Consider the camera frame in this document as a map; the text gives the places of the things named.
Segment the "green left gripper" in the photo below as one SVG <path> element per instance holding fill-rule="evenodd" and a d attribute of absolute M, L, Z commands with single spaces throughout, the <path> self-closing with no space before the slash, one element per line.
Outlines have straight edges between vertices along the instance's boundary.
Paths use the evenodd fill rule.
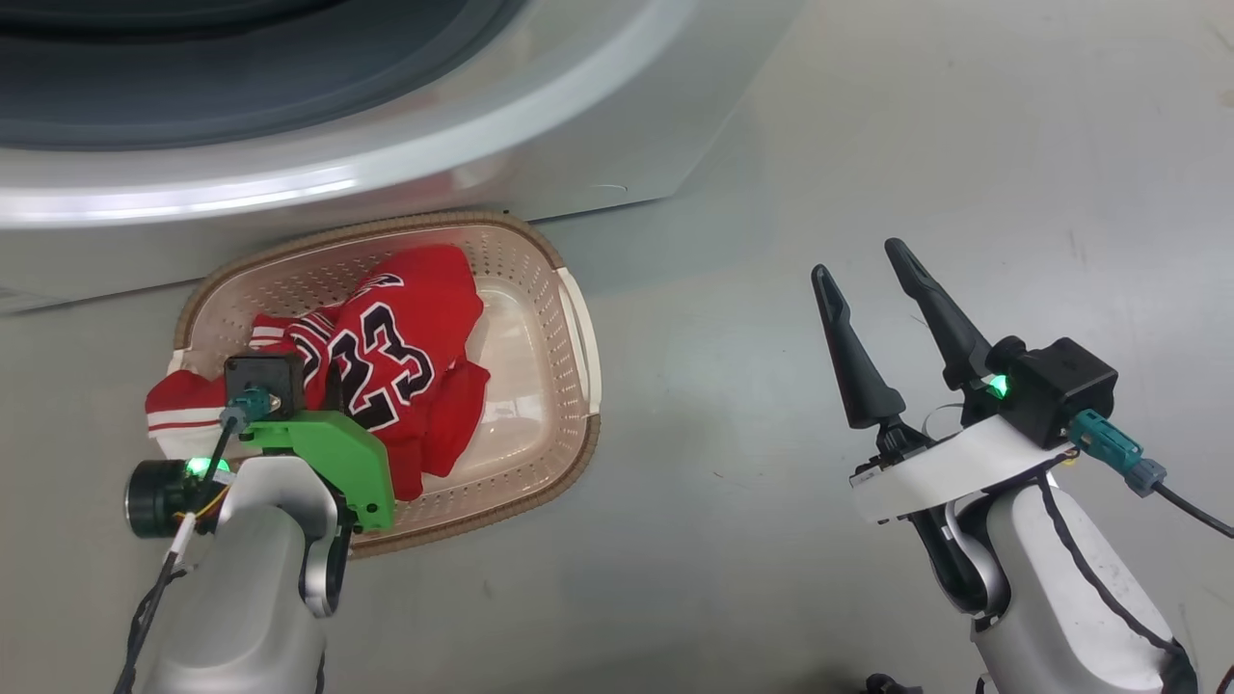
<path fill-rule="evenodd" d="M 338 361 L 326 375 L 326 412 L 296 412 L 289 420 L 248 425 L 241 440 L 264 453 L 290 453 L 341 491 L 366 531 L 391 530 L 395 494 L 385 446 L 348 417 L 347 378 Z"/>

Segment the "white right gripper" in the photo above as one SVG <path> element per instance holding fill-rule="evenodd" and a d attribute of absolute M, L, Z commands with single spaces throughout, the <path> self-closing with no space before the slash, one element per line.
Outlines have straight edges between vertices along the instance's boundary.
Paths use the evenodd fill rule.
<path fill-rule="evenodd" d="M 991 377 L 986 366 L 991 343 L 903 240 L 888 238 L 884 249 L 900 289 L 921 307 L 944 362 L 946 387 L 951 390 L 983 387 Z M 845 294 L 824 265 L 814 267 L 811 283 L 847 426 L 864 430 L 900 422 L 900 415 L 906 412 L 905 400 L 898 390 L 887 387 L 851 328 Z M 1041 448 L 996 414 L 908 461 L 851 475 L 851 499 L 868 522 L 908 517 L 1035 470 L 1067 456 L 1072 448 L 1071 440 Z"/>

